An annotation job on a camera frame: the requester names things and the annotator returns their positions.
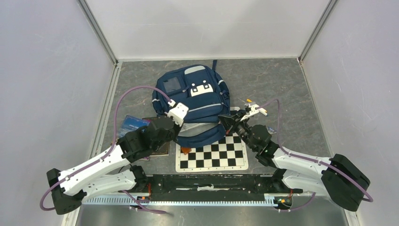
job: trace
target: white wall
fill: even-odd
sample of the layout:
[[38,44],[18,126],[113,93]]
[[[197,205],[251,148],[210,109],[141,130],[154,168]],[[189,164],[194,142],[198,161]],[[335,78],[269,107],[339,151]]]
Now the white wall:
[[0,225],[59,225],[46,172],[88,157],[112,63],[75,0],[1,1],[0,31]]
[[328,0],[87,0],[119,59],[299,56]]
[[399,1],[339,1],[304,68],[331,149],[371,180],[363,226],[399,215]]

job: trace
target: white bracket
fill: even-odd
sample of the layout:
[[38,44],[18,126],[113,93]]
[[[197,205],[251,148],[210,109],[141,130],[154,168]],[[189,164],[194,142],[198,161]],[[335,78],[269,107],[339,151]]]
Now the white bracket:
[[[291,154],[297,154],[304,157],[316,159],[318,161],[323,161],[328,164],[331,163],[330,158],[328,157],[315,157],[308,154],[294,152],[285,147],[284,149]],[[321,172],[323,170],[327,170],[327,166],[319,165],[317,162],[311,162],[305,159],[288,156],[280,148],[276,150],[272,160],[273,163],[276,165],[276,167],[279,169],[293,170],[295,172],[299,172],[302,175],[306,175],[314,179],[320,179],[322,176]]]
[[168,117],[171,118],[180,127],[183,126],[184,118],[189,111],[188,107],[182,103],[178,103],[176,107],[170,109]]
[[[74,171],[77,171],[78,169],[83,168],[94,161],[97,161],[108,152],[109,148],[106,151],[100,153],[99,155],[87,160],[86,162],[78,166],[61,171],[58,180],[63,179],[64,177],[70,175]],[[109,156],[107,156],[103,161],[98,162],[97,164],[91,166],[90,168],[85,169],[84,171],[76,174],[67,181],[61,183],[60,186],[65,189],[64,194],[71,196],[75,195],[94,179],[112,170],[128,165],[130,162],[127,159],[123,159],[122,155],[123,155],[122,149],[120,148],[119,145],[116,145],[114,147],[113,152]]]
[[321,179],[307,177],[301,173],[287,170],[283,175],[282,181],[289,188],[299,188],[304,191],[312,191],[329,197],[326,187]]
[[83,191],[86,192],[87,195],[83,198],[82,202],[99,195],[132,189],[136,185],[135,179],[133,172],[130,170],[115,175],[100,177],[83,188]]
[[264,116],[267,116],[267,111],[264,110],[263,108],[257,109],[257,107],[259,107],[259,105],[257,105],[255,102],[245,103],[244,105],[245,105],[246,108],[249,107],[250,110],[249,110],[249,112],[247,112],[246,115],[244,115],[241,118],[241,121],[243,121],[243,120],[245,120],[247,118],[250,118],[250,117],[252,117],[252,116],[254,116],[254,115],[258,114],[258,113],[261,113]]

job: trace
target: blue book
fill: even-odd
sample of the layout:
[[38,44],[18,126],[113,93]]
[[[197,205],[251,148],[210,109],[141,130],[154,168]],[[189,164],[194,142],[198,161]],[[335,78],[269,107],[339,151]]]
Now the blue book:
[[142,126],[148,126],[150,124],[147,120],[142,120],[130,115],[126,115],[123,120],[122,126],[119,129],[118,138],[123,137],[126,133],[134,131]]

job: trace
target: orange object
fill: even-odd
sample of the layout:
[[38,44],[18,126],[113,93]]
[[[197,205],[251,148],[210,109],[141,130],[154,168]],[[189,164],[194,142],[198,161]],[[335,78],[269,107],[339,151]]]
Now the orange object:
[[191,152],[191,148],[190,147],[181,147],[180,150],[182,150],[184,155],[186,155],[186,154]]

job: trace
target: chessboard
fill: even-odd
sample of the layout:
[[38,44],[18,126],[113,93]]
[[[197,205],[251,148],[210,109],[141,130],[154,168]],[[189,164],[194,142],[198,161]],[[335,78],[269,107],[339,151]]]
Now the chessboard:
[[211,145],[192,148],[188,154],[176,144],[176,171],[179,173],[247,169],[247,148],[235,133]]

